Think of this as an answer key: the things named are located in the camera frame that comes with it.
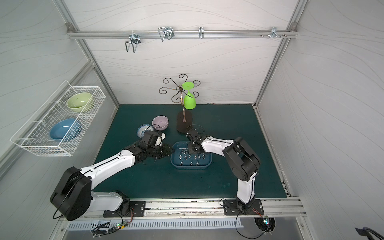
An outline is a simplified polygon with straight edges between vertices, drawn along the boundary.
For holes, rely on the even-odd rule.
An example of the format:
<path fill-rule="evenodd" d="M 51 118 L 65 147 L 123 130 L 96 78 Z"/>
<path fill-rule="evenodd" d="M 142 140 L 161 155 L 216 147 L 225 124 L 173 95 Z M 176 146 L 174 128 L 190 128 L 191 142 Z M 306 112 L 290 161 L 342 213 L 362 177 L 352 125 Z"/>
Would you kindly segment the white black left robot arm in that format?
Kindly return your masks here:
<path fill-rule="evenodd" d="M 94 165 L 81 169 L 68 168 L 52 193 L 50 202 L 68 221 L 76 220 L 85 213 L 97 211 L 117 211 L 121 216 L 125 216 L 129 211 L 129 197 L 121 191 L 95 192 L 96 186 L 146 158 L 162 159 L 174 152 L 175 150 L 168 144 L 147 149 L 130 145 Z"/>

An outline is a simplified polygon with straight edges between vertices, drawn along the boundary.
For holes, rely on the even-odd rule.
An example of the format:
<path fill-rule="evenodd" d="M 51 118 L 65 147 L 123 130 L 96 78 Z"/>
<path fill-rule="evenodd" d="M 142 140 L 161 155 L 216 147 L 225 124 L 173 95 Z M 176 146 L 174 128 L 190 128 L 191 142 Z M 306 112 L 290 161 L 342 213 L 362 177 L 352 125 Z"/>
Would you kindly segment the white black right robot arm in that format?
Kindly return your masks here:
<path fill-rule="evenodd" d="M 250 145 L 241 137 L 235 140 L 221 140 L 212 136 L 203 136 L 196 131 L 186 134 L 189 148 L 194 153 L 212 153 L 225 157 L 238 179 L 237 205 L 248 210 L 255 201 L 255 178 L 259 174 L 260 158 Z"/>

